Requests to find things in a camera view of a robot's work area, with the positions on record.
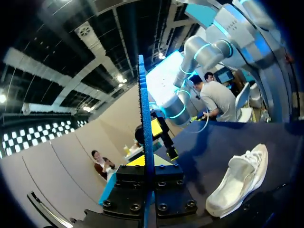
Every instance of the white chair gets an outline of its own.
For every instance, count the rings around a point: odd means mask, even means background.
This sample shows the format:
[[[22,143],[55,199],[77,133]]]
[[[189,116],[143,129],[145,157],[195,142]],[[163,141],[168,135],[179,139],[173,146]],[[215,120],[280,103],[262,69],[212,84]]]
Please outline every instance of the white chair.
[[[240,94],[237,95],[236,98],[236,110],[237,113],[240,112],[240,114],[237,115],[238,116],[236,119],[237,122],[247,123],[250,121],[252,117],[253,110],[252,108],[249,107],[249,94],[250,94],[250,85],[247,82],[244,88],[242,89],[242,91],[240,92]],[[248,107],[243,108],[246,102],[248,103]]]
[[[262,98],[261,98],[261,94],[260,94],[260,90],[257,87],[257,84],[254,83],[251,87],[250,87],[250,99],[249,99],[249,104],[250,107],[253,108],[261,108],[261,104],[262,104]]]

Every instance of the white sneaker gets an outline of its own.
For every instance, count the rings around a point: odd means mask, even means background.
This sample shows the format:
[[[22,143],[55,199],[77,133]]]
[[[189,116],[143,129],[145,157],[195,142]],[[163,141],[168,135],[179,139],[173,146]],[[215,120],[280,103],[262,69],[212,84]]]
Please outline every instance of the white sneaker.
[[[259,188],[266,175],[268,151],[259,144],[252,151],[233,156],[218,188],[207,198],[206,210],[215,217],[224,217],[239,208],[245,197]]]

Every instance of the computer screen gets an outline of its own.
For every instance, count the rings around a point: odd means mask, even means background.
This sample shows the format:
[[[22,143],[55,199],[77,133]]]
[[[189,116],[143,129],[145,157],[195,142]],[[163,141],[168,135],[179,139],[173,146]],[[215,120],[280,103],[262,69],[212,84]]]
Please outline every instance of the computer screen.
[[[225,83],[234,79],[232,72],[226,67],[220,69],[214,75],[220,83]]]

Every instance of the gray t-shirt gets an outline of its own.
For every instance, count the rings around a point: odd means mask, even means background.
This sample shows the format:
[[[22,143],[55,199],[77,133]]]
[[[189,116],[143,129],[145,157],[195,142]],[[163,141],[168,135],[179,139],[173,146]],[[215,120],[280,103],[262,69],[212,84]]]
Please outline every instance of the gray t-shirt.
[[[216,108],[219,109],[217,121],[236,121],[236,98],[224,85],[214,81],[205,83],[200,92],[200,97],[210,112]]]

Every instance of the man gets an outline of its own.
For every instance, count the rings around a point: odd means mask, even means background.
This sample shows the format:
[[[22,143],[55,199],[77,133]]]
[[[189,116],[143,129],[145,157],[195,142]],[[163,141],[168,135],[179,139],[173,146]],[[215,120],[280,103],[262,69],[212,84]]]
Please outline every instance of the man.
[[[215,81],[213,73],[211,73],[211,72],[205,73],[204,78],[205,78],[206,82]]]
[[[204,116],[216,117],[217,121],[222,122],[237,120],[236,98],[228,88],[215,81],[204,83],[198,75],[192,76],[190,80],[209,110],[208,113],[204,112]]]

